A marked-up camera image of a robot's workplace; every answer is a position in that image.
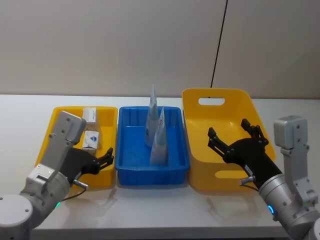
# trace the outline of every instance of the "table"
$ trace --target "table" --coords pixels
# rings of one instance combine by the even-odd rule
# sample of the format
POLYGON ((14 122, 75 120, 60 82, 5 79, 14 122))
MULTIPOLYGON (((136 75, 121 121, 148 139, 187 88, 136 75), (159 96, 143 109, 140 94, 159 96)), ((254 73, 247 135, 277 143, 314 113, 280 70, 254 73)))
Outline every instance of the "table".
MULTIPOLYGON (((182 108, 181 98, 160 97, 159 106, 182 108)), ((308 120, 311 183, 320 193, 320 100, 253 99, 270 141, 273 122, 287 115, 308 120)), ((18 194, 37 159, 57 106, 147 106, 148 97, 0 95, 0 194, 18 194)), ((283 156, 275 147, 276 164, 283 156)), ((32 231, 32 240, 286 237, 256 192, 200 194, 188 184, 84 193, 63 202, 32 231)))

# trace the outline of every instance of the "white paper package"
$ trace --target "white paper package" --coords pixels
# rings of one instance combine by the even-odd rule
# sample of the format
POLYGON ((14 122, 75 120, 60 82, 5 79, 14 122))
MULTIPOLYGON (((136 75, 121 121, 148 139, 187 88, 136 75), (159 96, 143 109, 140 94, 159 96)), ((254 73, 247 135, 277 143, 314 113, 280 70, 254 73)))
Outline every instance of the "white paper package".
POLYGON ((154 86, 152 85, 152 93, 150 97, 148 114, 146 117, 145 132, 144 132, 144 142, 148 147, 152 147, 155 139, 155 132, 158 126, 158 107, 157 107, 157 97, 154 86))
POLYGON ((100 132, 97 109, 95 107, 85 107, 83 109, 82 118, 86 120, 86 131, 100 132))
POLYGON ((92 155, 96 155, 96 151, 99 148, 100 148, 99 132, 85 131, 84 139, 82 143, 82 149, 89 152, 92 155))
POLYGON ((154 141, 151 149, 150 165, 168 164, 168 140, 165 123, 165 111, 162 107, 158 126, 154 134, 154 141))

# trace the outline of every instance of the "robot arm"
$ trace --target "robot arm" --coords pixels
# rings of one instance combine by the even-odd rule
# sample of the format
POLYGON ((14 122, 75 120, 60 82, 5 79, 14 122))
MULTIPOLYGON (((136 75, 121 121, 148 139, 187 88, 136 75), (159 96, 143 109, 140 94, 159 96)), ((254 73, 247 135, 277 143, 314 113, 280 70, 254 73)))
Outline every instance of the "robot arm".
POLYGON ((316 210, 318 195, 308 178, 307 121, 299 116, 280 118, 274 123, 275 144, 284 155, 284 171, 265 153, 269 143, 260 127, 250 126, 243 119, 242 128, 251 138, 240 139, 230 146, 209 129, 208 146, 226 163, 240 165, 248 174, 241 185, 253 182, 267 204, 274 221, 279 221, 290 237, 296 240, 320 239, 320 213, 316 210))
POLYGON ((0 236, 3 240, 28 240, 30 230, 39 226, 69 193, 83 174, 98 174, 113 163, 113 149, 96 158, 73 148, 80 141, 86 121, 62 111, 49 135, 49 143, 40 163, 26 178, 19 195, 0 197, 0 236))

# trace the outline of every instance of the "label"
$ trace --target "label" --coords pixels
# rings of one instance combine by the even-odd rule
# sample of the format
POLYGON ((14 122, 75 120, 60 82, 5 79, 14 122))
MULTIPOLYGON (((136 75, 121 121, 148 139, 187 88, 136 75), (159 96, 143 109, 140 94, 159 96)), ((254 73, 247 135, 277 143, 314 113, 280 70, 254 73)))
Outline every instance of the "label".
POLYGON ((244 165, 244 169, 248 172, 248 174, 249 174, 250 176, 252 176, 252 175, 254 174, 247 165, 244 165))
POLYGON ((96 136, 92 136, 92 137, 90 137, 90 139, 91 139, 92 141, 94 141, 94 142, 96 142, 96 141, 98 140, 98 138, 97 138, 96 136))

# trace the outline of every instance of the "metal bracket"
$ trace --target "metal bracket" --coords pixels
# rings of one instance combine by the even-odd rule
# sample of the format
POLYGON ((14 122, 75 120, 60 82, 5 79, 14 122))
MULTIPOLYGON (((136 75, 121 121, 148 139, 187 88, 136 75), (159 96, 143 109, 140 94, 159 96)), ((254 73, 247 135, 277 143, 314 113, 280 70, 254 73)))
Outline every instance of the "metal bracket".
POLYGON ((22 193, 42 195, 60 171, 69 149, 80 141, 86 121, 65 111, 59 113, 40 163, 26 178, 22 193))
POLYGON ((285 182, 301 206, 314 206, 318 203, 318 194, 308 178, 307 120, 300 116, 287 116, 276 120, 273 128, 274 142, 281 147, 284 157, 285 182))

